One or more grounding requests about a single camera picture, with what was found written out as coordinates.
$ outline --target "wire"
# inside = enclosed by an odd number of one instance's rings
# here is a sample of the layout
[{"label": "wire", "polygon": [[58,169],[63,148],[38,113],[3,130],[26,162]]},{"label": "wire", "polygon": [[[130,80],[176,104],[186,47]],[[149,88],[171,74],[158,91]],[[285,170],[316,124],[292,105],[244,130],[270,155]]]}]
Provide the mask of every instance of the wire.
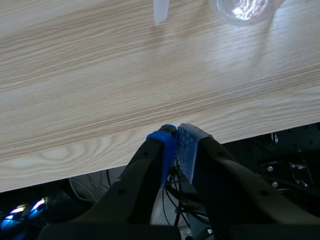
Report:
[{"label": "wire", "polygon": [[210,222],[208,222],[208,221],[203,219],[203,218],[208,218],[207,216],[201,216],[201,215],[196,214],[195,212],[188,211],[188,210],[185,210],[185,209],[176,209],[176,211],[179,211],[181,213],[190,214],[191,216],[193,216],[198,221],[202,222],[203,224],[206,224],[206,225],[210,226]]},{"label": "wire", "polygon": [[110,181],[110,177],[109,177],[109,169],[106,170],[106,179],[108,181],[108,184],[109,184],[109,188],[111,188],[111,181]]},{"label": "wire", "polygon": [[[172,177],[174,178],[175,175],[171,175],[171,176],[170,176],[170,181],[172,180]],[[175,204],[175,202],[171,199],[171,197],[170,197],[170,195],[169,195],[169,193],[168,193],[167,188],[164,187],[163,190],[165,190],[165,193],[166,193],[168,199],[170,200],[170,202],[175,206],[176,209],[178,209],[178,206],[177,206],[177,205]],[[187,221],[187,218],[186,218],[182,213],[181,213],[181,217],[182,217],[183,220],[185,221],[185,224],[191,229],[191,226],[190,226],[189,222]]]},{"label": "wire", "polygon": [[97,183],[97,182],[94,182],[94,181],[91,181],[91,180],[89,180],[89,179],[86,179],[86,178],[84,178],[84,177],[79,177],[79,176],[73,177],[72,179],[74,180],[75,178],[79,178],[79,179],[81,179],[81,180],[84,180],[84,181],[86,181],[86,182],[88,182],[88,183],[90,183],[90,184],[93,184],[93,185],[95,185],[95,186],[97,186],[97,187],[100,187],[100,188],[108,191],[108,188],[107,188],[107,187],[105,187],[105,186],[103,186],[103,185],[101,185],[101,184],[99,184],[99,183]]},{"label": "wire", "polygon": [[170,226],[172,226],[171,223],[169,222],[168,218],[167,218],[166,210],[165,210],[165,188],[163,188],[163,190],[162,190],[162,208],[163,208],[163,213],[164,213],[164,217],[165,217],[166,222]]},{"label": "wire", "polygon": [[71,180],[71,178],[69,178],[70,187],[72,188],[73,193],[77,196],[78,199],[80,199],[80,200],[82,200],[82,201],[86,201],[86,202],[91,202],[90,199],[86,199],[86,198],[83,198],[83,197],[79,196],[79,194],[78,194],[77,191],[75,190],[75,187],[74,187],[72,181],[76,182],[78,185],[80,185],[81,187],[83,187],[83,189],[85,189],[85,190],[88,192],[88,194],[92,197],[92,199],[94,200],[94,202],[95,202],[95,203],[97,202],[97,199],[95,198],[95,196],[93,195],[93,193],[92,193],[85,185],[83,185],[81,182],[79,182],[79,181],[77,181],[77,180],[75,180],[75,179],[72,179],[72,180]]}]

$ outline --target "wooden table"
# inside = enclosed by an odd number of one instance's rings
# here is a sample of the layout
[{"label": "wooden table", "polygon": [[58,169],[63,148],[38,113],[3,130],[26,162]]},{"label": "wooden table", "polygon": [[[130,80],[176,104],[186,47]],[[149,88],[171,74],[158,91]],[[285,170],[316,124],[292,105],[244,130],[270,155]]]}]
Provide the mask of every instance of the wooden table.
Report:
[{"label": "wooden table", "polygon": [[238,28],[208,0],[1,0],[0,192],[125,165],[163,123],[229,142],[320,120],[320,1]]}]

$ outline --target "black cable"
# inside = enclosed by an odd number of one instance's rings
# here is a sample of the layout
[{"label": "black cable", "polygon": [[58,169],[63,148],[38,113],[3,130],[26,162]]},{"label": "black cable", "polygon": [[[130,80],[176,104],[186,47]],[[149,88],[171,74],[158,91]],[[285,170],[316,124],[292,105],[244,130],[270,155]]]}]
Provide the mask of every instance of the black cable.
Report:
[{"label": "black cable", "polygon": [[165,217],[166,222],[167,222],[170,226],[172,226],[171,223],[169,222],[168,218],[167,218],[166,210],[165,210],[165,187],[164,187],[163,190],[162,190],[162,208],[163,208],[163,213],[164,213],[164,217]]},{"label": "black cable", "polygon": [[188,210],[185,210],[185,209],[176,209],[176,211],[177,212],[181,212],[181,213],[190,214],[191,216],[193,216],[198,221],[202,222],[203,224],[206,224],[206,225],[210,226],[210,222],[204,220],[203,218],[201,218],[199,215],[195,214],[192,211],[188,211]]},{"label": "black cable", "polygon": [[[166,195],[167,195],[167,197],[168,197],[168,199],[170,200],[170,202],[175,206],[175,208],[177,209],[178,208],[178,206],[175,204],[175,202],[171,199],[171,197],[170,197],[170,195],[169,195],[169,193],[168,193],[168,190],[167,190],[167,188],[166,187],[164,187],[163,188],[163,190],[165,190],[165,193],[166,193]],[[185,221],[185,224],[191,229],[191,226],[190,226],[190,224],[189,224],[189,222],[188,222],[188,220],[187,220],[187,218],[183,215],[183,214],[181,214],[181,217],[184,219],[184,221]]]},{"label": "black cable", "polygon": [[109,184],[109,188],[111,188],[111,181],[110,181],[110,177],[109,177],[109,169],[106,170],[106,179],[108,181],[108,184]]}]

